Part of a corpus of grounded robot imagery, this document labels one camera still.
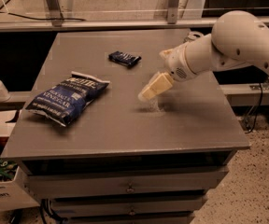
table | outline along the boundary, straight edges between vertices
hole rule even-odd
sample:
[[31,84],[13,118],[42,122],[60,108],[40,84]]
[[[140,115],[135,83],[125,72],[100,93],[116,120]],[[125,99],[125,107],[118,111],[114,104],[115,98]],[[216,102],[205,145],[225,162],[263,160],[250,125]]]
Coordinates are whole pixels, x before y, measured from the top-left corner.
[[[51,199],[71,223],[191,222],[231,157],[249,143],[211,72],[162,94],[160,114],[137,99],[163,70],[159,52],[181,44],[188,32],[57,35],[26,105],[71,71],[111,83],[66,128],[22,110],[2,157],[28,174],[38,199]],[[128,69],[107,58],[116,50],[142,60]]]

speckled floor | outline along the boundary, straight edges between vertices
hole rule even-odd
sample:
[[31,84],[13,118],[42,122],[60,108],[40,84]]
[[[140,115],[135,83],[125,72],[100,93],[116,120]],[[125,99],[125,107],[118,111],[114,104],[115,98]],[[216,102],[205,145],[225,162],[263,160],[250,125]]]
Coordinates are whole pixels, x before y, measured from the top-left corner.
[[[207,193],[208,201],[191,224],[269,224],[269,109],[261,112],[247,136],[251,149],[233,157],[229,174]],[[0,213],[0,223],[7,223],[10,214]],[[38,209],[30,208],[23,210],[21,223],[43,222]]]

blue chip bag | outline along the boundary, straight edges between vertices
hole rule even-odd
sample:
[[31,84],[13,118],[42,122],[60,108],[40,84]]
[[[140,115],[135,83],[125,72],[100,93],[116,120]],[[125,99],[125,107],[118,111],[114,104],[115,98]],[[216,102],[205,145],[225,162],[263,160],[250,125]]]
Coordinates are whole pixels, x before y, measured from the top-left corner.
[[78,72],[72,72],[71,75],[60,84],[38,94],[26,109],[66,127],[109,84],[109,81]]

floor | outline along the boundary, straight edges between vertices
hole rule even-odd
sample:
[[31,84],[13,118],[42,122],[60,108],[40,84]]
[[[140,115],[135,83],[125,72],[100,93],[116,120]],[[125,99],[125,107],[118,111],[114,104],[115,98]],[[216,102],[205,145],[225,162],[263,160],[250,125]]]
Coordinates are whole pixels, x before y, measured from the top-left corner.
[[[208,201],[191,224],[269,224],[269,108],[262,110],[254,131],[246,135],[250,150],[233,157],[229,174],[207,193]],[[7,223],[10,215],[0,213],[0,223]],[[38,208],[24,209],[21,223],[43,223]]]
[[[93,20],[100,19],[100,14],[94,10],[102,10],[103,1],[94,0],[90,3],[86,12],[82,11],[81,5],[84,0],[76,0],[75,8],[78,12],[76,16],[88,19],[91,15]],[[123,1],[112,6],[118,9],[125,8],[125,4],[130,7],[125,8],[125,17],[121,14],[103,12],[103,19],[121,16],[128,19],[134,15],[134,10],[141,6],[141,0]],[[149,0],[152,4],[150,9],[163,8],[166,0]],[[45,8],[43,0],[5,0],[7,9],[13,13],[20,13],[29,16],[44,17]],[[150,13],[137,13],[137,18],[146,18]],[[22,18],[0,15],[0,21],[21,21]],[[207,193],[208,201],[203,208],[195,212],[196,218],[191,224],[269,224],[269,109],[264,109],[257,118],[257,125],[252,133],[247,134],[251,144],[250,150],[239,151],[229,164],[230,173],[223,179],[216,189]],[[7,223],[11,212],[0,213],[0,223]],[[22,224],[43,223],[38,212],[38,208],[24,209],[22,211]]]

